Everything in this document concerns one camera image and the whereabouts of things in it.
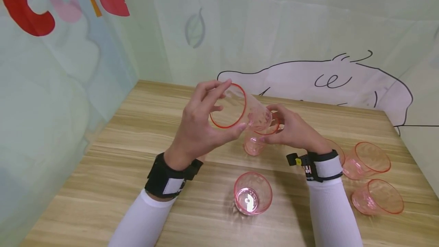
fingernail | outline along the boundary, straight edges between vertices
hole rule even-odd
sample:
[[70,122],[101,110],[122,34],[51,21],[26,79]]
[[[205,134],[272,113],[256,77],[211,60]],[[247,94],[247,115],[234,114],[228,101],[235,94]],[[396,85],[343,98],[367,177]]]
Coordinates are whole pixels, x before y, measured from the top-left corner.
[[241,123],[240,125],[238,125],[238,128],[239,128],[241,131],[244,131],[246,127],[247,127],[247,124],[246,124],[246,123]]

white arm sleeve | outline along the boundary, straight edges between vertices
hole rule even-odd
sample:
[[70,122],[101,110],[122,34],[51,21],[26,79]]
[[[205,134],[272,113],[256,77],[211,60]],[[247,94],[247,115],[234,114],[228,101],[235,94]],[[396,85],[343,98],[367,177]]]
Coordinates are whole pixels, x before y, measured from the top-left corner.
[[153,247],[175,200],[156,201],[142,189],[116,228],[108,246]]
[[317,247],[361,247],[363,241],[341,178],[307,181]]

black wrist strap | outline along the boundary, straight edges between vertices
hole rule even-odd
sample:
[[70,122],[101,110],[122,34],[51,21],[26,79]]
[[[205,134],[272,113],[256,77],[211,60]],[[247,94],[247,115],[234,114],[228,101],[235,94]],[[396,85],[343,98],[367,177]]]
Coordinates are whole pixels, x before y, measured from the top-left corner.
[[186,184],[193,180],[203,163],[193,160],[190,166],[182,171],[175,171],[164,160],[164,153],[155,157],[155,161],[148,175],[145,190],[159,198],[176,197]]
[[290,166],[302,166],[308,181],[323,182],[334,180],[343,175],[343,168],[336,150],[323,155],[308,152],[308,154],[301,157],[293,153],[287,155],[287,160]]

cup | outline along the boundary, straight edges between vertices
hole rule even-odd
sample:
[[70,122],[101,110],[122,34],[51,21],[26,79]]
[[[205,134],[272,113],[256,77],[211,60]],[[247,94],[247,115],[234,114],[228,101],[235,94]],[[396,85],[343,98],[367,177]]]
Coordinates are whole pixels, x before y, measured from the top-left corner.
[[271,186],[261,174],[240,175],[234,186],[235,205],[245,215],[259,215],[271,205]]
[[392,164],[386,153],[376,145],[360,142],[346,153],[343,174],[352,180],[360,180],[390,170]]
[[336,151],[337,151],[338,156],[339,156],[339,158],[340,158],[340,163],[341,163],[341,165],[343,166],[344,161],[346,160],[346,157],[344,156],[344,151],[343,151],[343,149],[341,149],[341,147],[340,147],[337,143],[335,143],[334,141],[329,140],[329,139],[327,139],[327,138],[325,138],[325,139],[326,139],[326,141],[328,142],[330,148],[333,149],[333,150],[336,150]]
[[260,138],[265,135],[274,134],[278,129],[279,120],[274,116],[269,127],[262,131],[255,132],[253,130],[246,129],[244,132],[244,151],[251,156],[259,155],[266,146],[266,143],[261,142]]
[[222,106],[222,110],[211,112],[210,119],[219,128],[246,123],[249,129],[262,131],[270,125],[272,119],[269,109],[235,83],[230,85],[215,106]]
[[399,192],[384,180],[370,180],[351,196],[356,209],[365,215],[396,215],[404,210]]

plastic cup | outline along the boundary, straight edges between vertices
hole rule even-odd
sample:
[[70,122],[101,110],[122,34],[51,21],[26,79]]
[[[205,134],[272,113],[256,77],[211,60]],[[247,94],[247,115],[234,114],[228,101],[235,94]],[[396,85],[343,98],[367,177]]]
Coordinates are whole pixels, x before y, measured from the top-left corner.
[[224,95],[215,103],[223,109],[210,113],[210,119],[217,127],[230,128],[237,123],[246,123],[249,129],[262,131],[270,125],[271,111],[241,86],[232,83]]
[[356,209],[365,215],[396,215],[404,210],[401,195],[384,180],[370,180],[351,198]]
[[271,205],[271,186],[261,174],[248,172],[240,175],[234,187],[235,205],[245,215],[259,215]]
[[277,132],[279,129],[279,120],[276,117],[273,117],[273,120],[268,128],[255,132],[253,130],[246,129],[244,132],[244,151],[251,155],[251,156],[257,156],[259,155],[264,147],[266,146],[266,143],[261,142],[260,138],[264,135],[271,135]]
[[334,141],[329,140],[329,139],[327,139],[327,138],[325,138],[325,139],[326,139],[326,141],[328,142],[330,148],[333,149],[333,150],[336,150],[336,151],[337,151],[338,156],[339,156],[339,158],[340,158],[340,163],[341,163],[341,165],[343,166],[344,161],[346,160],[346,157],[344,156],[344,151],[343,151],[343,149],[342,149],[337,143],[335,143]]
[[386,153],[376,145],[360,142],[346,153],[343,173],[352,180],[360,180],[390,170],[392,164]]

